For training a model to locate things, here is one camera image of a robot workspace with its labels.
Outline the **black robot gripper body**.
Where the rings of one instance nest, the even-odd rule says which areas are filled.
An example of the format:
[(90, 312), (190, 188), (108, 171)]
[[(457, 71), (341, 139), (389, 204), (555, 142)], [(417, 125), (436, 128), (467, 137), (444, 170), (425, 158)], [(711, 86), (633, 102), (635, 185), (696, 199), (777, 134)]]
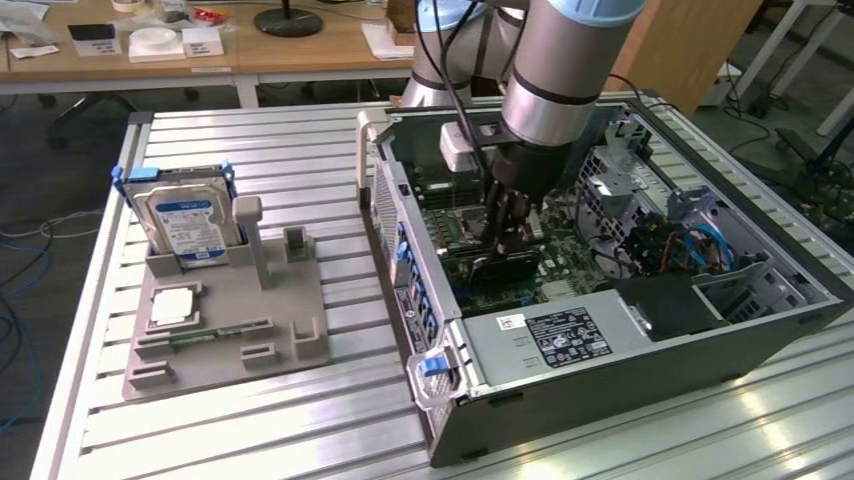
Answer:
[(555, 188), (569, 159), (569, 144), (541, 146), (507, 143), (491, 164), (493, 179), (529, 199), (543, 199)]

